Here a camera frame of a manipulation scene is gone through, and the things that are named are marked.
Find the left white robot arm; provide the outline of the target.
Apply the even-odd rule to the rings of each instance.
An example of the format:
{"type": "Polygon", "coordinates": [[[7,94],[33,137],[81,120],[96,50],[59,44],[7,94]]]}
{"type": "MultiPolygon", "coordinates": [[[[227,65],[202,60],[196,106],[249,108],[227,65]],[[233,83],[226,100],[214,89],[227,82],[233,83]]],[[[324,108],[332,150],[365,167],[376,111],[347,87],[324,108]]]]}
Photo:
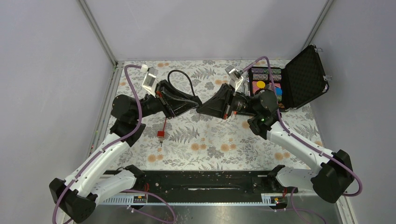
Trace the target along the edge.
{"type": "Polygon", "coordinates": [[[107,181],[99,178],[141,137],[146,127],[142,122],[144,117],[162,112],[171,119],[201,104],[198,96],[181,92],[166,80],[156,84],[153,94],[146,94],[141,99],[123,94],[116,96],[111,110],[116,121],[101,145],[69,176],[54,178],[50,182],[49,189],[56,204],[52,222],[57,222],[57,214],[61,210],[69,217],[66,223],[81,223],[100,202],[127,189],[141,191],[145,185],[144,178],[129,168],[107,181]]]}

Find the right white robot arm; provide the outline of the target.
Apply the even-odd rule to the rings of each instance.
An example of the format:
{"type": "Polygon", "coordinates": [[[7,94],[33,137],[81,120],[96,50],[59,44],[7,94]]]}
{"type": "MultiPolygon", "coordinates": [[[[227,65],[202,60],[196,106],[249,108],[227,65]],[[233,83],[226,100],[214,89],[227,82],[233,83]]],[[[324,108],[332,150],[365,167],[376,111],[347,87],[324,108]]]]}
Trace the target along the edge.
{"type": "Polygon", "coordinates": [[[347,196],[345,191],[357,180],[349,154],[341,149],[334,152],[292,132],[282,121],[273,91],[263,91],[250,97],[223,84],[197,109],[197,113],[220,119],[227,119],[233,112],[251,114],[247,122],[253,134],[287,149],[309,167],[277,166],[268,179],[270,190],[280,192],[285,187],[308,189],[328,203],[336,203],[341,196],[347,196]]]}

